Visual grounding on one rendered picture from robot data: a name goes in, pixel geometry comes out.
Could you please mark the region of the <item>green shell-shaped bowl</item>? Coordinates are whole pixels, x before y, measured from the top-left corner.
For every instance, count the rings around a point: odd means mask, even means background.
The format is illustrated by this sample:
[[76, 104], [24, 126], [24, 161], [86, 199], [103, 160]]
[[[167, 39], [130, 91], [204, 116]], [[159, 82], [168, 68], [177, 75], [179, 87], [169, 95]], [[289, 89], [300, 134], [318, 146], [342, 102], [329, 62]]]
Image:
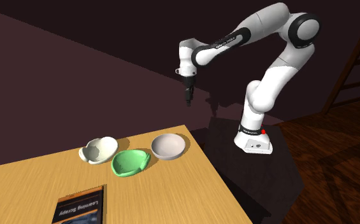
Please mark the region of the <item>green shell-shaped bowl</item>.
[[142, 150], [124, 150], [112, 159], [111, 169], [118, 177], [129, 177], [143, 171], [148, 166], [151, 155]]

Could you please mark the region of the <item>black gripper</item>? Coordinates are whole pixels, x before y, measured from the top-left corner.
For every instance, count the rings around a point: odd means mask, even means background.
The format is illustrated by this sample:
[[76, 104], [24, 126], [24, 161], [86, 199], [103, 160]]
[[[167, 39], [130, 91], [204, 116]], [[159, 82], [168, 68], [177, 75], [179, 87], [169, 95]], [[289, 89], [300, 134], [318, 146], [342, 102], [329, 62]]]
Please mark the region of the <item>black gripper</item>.
[[191, 106], [191, 101], [193, 100], [194, 85], [196, 82], [195, 76], [183, 76], [183, 83], [185, 85], [185, 101], [188, 107]]

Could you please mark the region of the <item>dark book with orange stripe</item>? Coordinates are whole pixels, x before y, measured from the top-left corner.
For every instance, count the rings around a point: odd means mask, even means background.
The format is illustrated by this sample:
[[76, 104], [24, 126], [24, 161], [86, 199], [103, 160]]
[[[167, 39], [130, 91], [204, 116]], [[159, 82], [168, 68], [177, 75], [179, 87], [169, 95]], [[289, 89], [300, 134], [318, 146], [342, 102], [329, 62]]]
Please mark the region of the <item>dark book with orange stripe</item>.
[[76, 192], [57, 201], [52, 224], [103, 224], [104, 186]]

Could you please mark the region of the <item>grey round bowl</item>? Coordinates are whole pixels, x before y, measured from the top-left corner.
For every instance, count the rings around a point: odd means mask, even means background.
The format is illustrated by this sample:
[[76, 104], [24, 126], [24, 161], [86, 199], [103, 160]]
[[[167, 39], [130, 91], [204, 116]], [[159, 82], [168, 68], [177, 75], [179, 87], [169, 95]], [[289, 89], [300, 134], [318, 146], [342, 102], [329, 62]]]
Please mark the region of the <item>grey round bowl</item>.
[[161, 134], [151, 143], [152, 153], [160, 160], [174, 160], [185, 150], [184, 139], [177, 134]]

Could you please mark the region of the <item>dark wooden ladder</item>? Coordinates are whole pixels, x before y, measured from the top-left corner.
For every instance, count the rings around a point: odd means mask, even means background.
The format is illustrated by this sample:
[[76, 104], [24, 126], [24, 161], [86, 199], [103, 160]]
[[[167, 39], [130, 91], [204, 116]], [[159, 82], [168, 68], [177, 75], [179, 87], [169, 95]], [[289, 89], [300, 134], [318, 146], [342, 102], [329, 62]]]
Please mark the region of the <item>dark wooden ladder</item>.
[[324, 107], [322, 108], [321, 113], [323, 115], [328, 114], [328, 112], [333, 108], [337, 108], [353, 103], [360, 103], [360, 96], [352, 99], [347, 99], [342, 102], [335, 102], [336, 98], [338, 97], [341, 91], [360, 87], [360, 81], [353, 83], [345, 83], [355, 66], [360, 66], [360, 38], [355, 48], [353, 49], [348, 62], [343, 68], [337, 82], [335, 83], [326, 103], [324, 104]]

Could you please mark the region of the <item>white shell-shaped bowl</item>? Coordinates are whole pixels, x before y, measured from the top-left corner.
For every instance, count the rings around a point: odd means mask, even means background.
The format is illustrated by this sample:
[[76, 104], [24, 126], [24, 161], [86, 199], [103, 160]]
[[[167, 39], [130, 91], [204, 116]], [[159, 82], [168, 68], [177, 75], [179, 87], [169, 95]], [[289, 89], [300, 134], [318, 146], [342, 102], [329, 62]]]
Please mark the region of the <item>white shell-shaped bowl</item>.
[[119, 144], [112, 137], [96, 138], [87, 143], [78, 151], [81, 160], [91, 165], [98, 165], [107, 162], [116, 154]]

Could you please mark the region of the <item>dark robot stand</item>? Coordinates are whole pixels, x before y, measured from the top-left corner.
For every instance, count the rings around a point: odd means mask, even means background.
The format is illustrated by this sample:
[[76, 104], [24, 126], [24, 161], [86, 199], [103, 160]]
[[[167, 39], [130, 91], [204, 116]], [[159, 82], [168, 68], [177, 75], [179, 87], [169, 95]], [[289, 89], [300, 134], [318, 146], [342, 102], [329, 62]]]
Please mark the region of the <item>dark robot stand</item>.
[[279, 127], [264, 127], [273, 153], [245, 153], [234, 143], [238, 122], [212, 118], [205, 155], [253, 224], [281, 224], [304, 183]]

